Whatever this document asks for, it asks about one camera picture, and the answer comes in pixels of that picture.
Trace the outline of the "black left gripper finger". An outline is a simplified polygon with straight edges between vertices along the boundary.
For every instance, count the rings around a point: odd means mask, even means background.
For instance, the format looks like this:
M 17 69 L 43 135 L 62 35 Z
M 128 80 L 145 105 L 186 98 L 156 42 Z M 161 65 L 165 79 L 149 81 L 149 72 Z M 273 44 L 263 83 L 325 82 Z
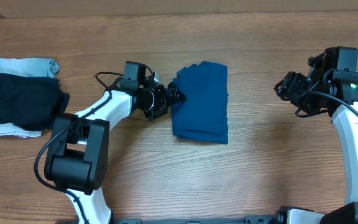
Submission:
M 185 95 L 171 82 L 167 86 L 167 95 L 171 100 L 184 100 Z
M 177 103 L 183 103 L 186 101 L 186 96 L 181 93 L 168 94 L 166 104 L 167 107 L 171 107 Z

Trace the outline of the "teal blue shirt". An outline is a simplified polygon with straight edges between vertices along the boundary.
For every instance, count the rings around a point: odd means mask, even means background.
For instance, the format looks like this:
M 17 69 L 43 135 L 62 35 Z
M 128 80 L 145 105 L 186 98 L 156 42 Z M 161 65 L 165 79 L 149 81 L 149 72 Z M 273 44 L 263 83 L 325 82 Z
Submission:
M 186 101 L 172 106 L 173 135 L 180 139 L 228 143 L 226 65 L 203 61 L 173 79 Z

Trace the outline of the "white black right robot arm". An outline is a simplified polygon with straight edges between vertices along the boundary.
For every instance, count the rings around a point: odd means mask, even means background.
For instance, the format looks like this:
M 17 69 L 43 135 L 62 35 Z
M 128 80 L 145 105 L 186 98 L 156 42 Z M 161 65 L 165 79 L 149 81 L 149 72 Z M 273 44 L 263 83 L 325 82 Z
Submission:
M 342 148 L 346 173 L 344 206 L 327 214 L 282 206 L 269 223 L 358 223 L 358 50 L 330 47 L 308 59 L 309 74 L 288 72 L 274 90 L 296 106 L 299 118 L 327 113 Z

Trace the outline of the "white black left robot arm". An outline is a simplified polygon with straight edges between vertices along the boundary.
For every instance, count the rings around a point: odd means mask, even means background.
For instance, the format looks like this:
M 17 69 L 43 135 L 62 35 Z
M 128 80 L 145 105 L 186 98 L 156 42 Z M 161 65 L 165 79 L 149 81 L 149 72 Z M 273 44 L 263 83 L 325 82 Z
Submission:
M 143 63 L 127 61 L 124 72 L 104 87 L 100 100 L 75 114 L 57 117 L 50 140 L 37 154 L 46 154 L 40 183 L 63 192 L 72 202 L 78 223 L 113 223 L 102 184 L 108 170 L 109 133 L 120 120 L 142 110 L 152 121 L 186 100 L 174 83 L 164 86 L 158 73 Z

